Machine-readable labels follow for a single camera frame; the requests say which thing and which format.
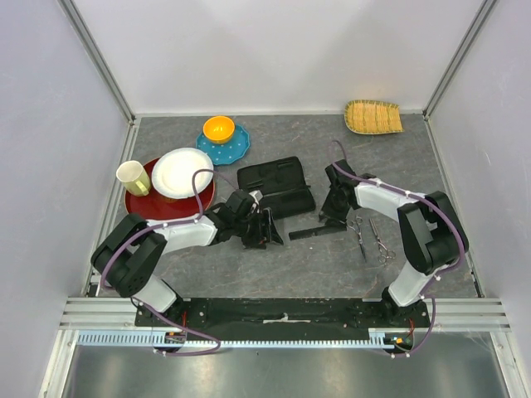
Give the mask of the black straight comb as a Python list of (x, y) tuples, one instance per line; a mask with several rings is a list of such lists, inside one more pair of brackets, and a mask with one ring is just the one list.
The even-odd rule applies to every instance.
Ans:
[(347, 230), (347, 226), (344, 224), (331, 224), (331, 225), (323, 225), (323, 226), (317, 226), (314, 228), (299, 230), (299, 231), (291, 231), (288, 236), (290, 240), (303, 240), (303, 239), (309, 239), (312, 237), (317, 237), (321, 235), (330, 235), (335, 234), (339, 232), (343, 232)]

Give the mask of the silver scissors with black blades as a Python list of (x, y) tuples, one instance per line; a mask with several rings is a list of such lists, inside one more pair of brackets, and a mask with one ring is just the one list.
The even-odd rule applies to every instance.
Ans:
[(356, 239), (362, 258), (364, 261), (367, 261), (367, 254), (363, 243), (362, 224), (363, 219), (361, 216), (355, 216), (352, 220), (347, 220), (347, 227), (356, 234)]

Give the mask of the black zipper tool case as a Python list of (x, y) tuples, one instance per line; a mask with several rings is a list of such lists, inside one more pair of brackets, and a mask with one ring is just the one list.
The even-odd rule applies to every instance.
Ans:
[(261, 208), (270, 208), (275, 220), (315, 210), (314, 197), (296, 156), (240, 168), (236, 177), (240, 189), (261, 192)]

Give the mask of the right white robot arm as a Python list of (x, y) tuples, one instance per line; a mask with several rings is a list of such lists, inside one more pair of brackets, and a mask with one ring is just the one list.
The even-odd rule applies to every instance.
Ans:
[(325, 173), (330, 186), (320, 219), (345, 222), (350, 211), (363, 208), (399, 225), (406, 263), (384, 291), (379, 311), (387, 325), (399, 326), (432, 279), (465, 259), (470, 245), (459, 217), (444, 192), (409, 192), (371, 174), (357, 176), (344, 159)]

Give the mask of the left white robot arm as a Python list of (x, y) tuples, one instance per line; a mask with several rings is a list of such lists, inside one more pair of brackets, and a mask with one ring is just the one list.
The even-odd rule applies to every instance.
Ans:
[(100, 282), (122, 298), (149, 308), (164, 326), (182, 317), (183, 299), (153, 275), (163, 255), (190, 247), (218, 245), (237, 237), (246, 249), (283, 245), (270, 208), (261, 207), (258, 191), (235, 190), (202, 214), (166, 221), (146, 220), (130, 213), (95, 249), (90, 258)]

